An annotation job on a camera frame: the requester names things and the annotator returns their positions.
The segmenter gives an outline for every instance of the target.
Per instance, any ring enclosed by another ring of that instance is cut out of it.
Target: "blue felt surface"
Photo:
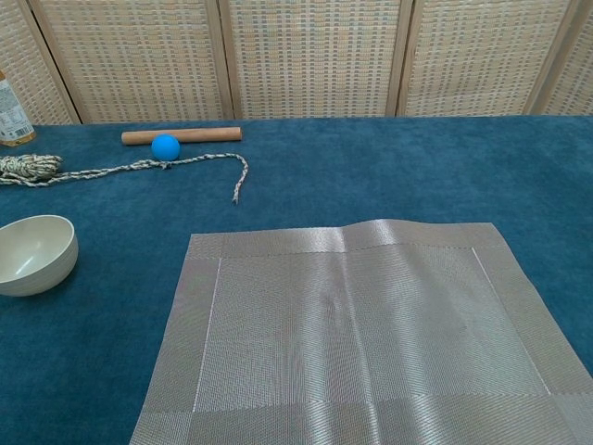
[[[168,125],[39,127],[36,141],[0,156],[57,154],[67,171],[115,166],[150,158],[149,146],[122,146],[121,131]],[[593,117],[241,125],[241,143],[182,151],[247,157],[238,206],[234,159],[47,189],[0,187],[0,225],[60,214],[81,248],[56,289],[0,298],[0,443],[127,443],[192,233],[375,218],[493,222],[593,370]]]

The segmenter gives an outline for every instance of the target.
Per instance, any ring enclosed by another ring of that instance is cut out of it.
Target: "blue ball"
[[[170,134],[159,134],[152,141],[152,154],[158,160],[176,160],[181,151],[179,141]]]

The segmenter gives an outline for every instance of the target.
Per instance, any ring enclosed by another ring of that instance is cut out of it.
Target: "bowl rim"
[[[14,222],[11,222],[10,224],[7,224],[7,225],[4,225],[4,226],[0,227],[0,232],[2,232],[3,230],[5,230],[5,229],[7,229],[7,228],[9,228],[9,227],[11,227],[11,226],[13,226],[15,224],[22,223],[24,221],[36,220],[38,218],[48,218],[48,217],[49,218],[56,218],[56,219],[62,220],[62,221],[64,221],[69,226],[69,228],[70,228],[70,238],[69,238],[68,243],[66,244],[66,246],[62,250],[59,251],[59,253],[56,255],[56,257],[52,261],[50,261],[47,264],[41,266],[39,269],[36,269],[36,270],[34,270],[32,272],[27,273],[26,275],[22,275],[19,278],[15,278],[15,279],[12,279],[12,280],[5,280],[5,281],[0,280],[0,285],[6,285],[8,283],[16,283],[18,280],[22,280],[22,279],[28,278],[31,275],[34,275],[35,273],[38,273],[39,271],[42,271],[47,266],[49,266],[54,261],[56,261],[58,258],[60,258],[62,255],[64,255],[64,253],[70,248],[70,246],[72,246],[72,242],[74,241],[74,237],[76,236],[76,233],[74,231],[74,224],[72,224],[72,221],[69,220],[68,218],[65,218],[65,217],[59,216],[59,215],[44,214],[44,215],[33,215],[33,216],[29,216],[27,218],[22,218],[20,220],[16,220]]]

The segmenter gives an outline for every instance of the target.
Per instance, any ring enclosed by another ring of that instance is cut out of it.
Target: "coiled rope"
[[[168,169],[173,165],[189,164],[210,159],[235,158],[243,164],[243,171],[239,181],[234,186],[233,202],[239,202],[241,185],[249,172],[249,165],[245,158],[235,153],[206,154],[189,159],[165,162],[160,160],[144,159],[130,165],[120,165],[110,169],[83,170],[81,172],[58,172],[62,164],[60,156],[52,155],[23,155],[6,156],[0,158],[0,185],[24,185],[27,187],[48,187],[56,183],[80,179],[95,179],[111,173],[129,172],[145,169]]]

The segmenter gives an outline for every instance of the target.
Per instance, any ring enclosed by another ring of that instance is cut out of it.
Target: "bottle label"
[[[0,81],[0,140],[16,141],[33,133],[33,127],[8,81]]]

